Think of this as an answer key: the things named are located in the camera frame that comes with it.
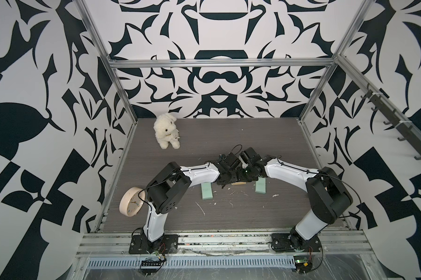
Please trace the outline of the mint green box lid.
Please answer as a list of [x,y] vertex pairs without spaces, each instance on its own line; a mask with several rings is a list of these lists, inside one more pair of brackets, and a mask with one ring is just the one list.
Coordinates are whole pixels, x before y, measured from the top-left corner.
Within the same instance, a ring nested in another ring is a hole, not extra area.
[[259,194],[266,194],[266,179],[260,177],[256,181],[255,192]]

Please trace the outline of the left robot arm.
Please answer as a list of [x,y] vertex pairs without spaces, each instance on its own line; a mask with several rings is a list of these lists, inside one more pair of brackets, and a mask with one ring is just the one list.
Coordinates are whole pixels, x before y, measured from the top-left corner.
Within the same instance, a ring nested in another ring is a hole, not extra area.
[[148,206],[144,235],[149,243],[159,241],[165,234],[168,213],[184,197],[190,187],[216,183],[222,187],[237,182],[242,161],[233,153],[198,166],[180,166],[171,162],[144,189],[144,204]]

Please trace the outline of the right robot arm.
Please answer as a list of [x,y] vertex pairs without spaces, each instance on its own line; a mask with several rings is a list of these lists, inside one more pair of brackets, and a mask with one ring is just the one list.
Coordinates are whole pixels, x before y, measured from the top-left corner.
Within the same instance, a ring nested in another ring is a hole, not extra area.
[[277,157],[262,158],[252,148],[240,156],[240,181],[254,181],[263,178],[278,179],[304,190],[310,201],[310,211],[284,237],[274,237],[272,248],[276,252],[317,250],[320,242],[317,235],[332,225],[353,203],[353,198],[343,181],[331,168],[310,169],[286,163]]

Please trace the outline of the mint green box left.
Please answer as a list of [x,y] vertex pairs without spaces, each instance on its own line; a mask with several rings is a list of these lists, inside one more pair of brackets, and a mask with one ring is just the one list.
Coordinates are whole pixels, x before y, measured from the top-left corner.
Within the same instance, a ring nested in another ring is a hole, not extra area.
[[211,183],[202,183],[201,184],[201,193],[203,200],[213,199],[213,191]]

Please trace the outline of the white plush bunny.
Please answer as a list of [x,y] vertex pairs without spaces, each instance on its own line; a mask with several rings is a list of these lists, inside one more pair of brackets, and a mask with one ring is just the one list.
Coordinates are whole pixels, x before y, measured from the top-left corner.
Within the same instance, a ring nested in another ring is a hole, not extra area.
[[165,113],[157,117],[153,129],[156,141],[161,149],[167,149],[169,145],[174,149],[180,148],[180,136],[175,125],[176,120],[170,113]]

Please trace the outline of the beige round clock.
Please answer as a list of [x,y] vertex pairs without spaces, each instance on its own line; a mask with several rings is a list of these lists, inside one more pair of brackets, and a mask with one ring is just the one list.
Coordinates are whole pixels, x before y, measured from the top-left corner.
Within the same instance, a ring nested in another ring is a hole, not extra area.
[[119,203],[119,212],[126,217],[135,216],[145,202],[145,191],[138,187],[130,188]]

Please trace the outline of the right electronics board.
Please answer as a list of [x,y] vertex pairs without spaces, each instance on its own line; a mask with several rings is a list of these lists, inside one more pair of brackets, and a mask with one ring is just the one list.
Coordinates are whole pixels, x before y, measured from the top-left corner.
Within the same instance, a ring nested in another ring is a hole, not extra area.
[[292,269],[293,272],[298,274],[308,274],[313,269],[313,261],[303,255],[295,255],[293,257],[295,267]]

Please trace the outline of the electronics board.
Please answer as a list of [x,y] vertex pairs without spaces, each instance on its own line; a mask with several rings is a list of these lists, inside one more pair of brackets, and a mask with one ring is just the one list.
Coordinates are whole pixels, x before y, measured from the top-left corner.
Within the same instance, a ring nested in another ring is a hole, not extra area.
[[144,275],[151,275],[153,273],[158,272],[166,263],[166,259],[157,259],[151,260],[146,259],[142,260],[139,266],[139,272]]
[[295,267],[292,269],[293,272],[298,274],[308,274],[313,269],[313,261],[303,255],[295,255],[293,257]]

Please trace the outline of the left electronics board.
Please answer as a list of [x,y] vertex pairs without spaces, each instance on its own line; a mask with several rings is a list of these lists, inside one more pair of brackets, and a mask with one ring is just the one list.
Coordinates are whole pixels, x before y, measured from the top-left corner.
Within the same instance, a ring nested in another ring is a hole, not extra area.
[[151,275],[153,273],[158,272],[166,263],[166,259],[157,259],[151,260],[146,259],[142,260],[139,266],[139,272],[144,275]]

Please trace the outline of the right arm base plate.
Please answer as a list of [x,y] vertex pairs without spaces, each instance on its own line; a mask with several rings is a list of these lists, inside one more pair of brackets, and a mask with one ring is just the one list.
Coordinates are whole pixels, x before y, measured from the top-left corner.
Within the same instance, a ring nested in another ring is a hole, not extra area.
[[320,252],[322,245],[318,236],[305,240],[297,233],[273,233],[271,235],[271,248],[274,252]]

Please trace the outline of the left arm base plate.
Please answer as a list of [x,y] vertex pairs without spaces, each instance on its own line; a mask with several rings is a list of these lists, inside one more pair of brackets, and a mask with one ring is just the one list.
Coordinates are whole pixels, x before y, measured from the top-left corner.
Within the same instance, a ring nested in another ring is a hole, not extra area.
[[145,234],[133,235],[130,242],[129,254],[159,254],[175,253],[178,249],[179,236],[165,234],[156,241],[149,241]]

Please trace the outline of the wall hook rack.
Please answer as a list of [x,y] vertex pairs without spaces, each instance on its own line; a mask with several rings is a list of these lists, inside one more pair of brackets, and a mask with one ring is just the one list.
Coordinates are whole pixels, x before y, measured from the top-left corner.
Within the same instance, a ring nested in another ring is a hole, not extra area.
[[362,100],[368,100],[373,105],[371,108],[373,114],[369,121],[371,132],[373,133],[374,118],[377,112],[380,112],[385,118],[383,124],[391,129],[396,129],[401,135],[398,140],[408,142],[418,153],[418,156],[415,156],[414,159],[421,161],[421,130],[416,124],[405,116],[384,93],[373,91],[370,84],[360,86],[360,88],[365,93],[361,96]]

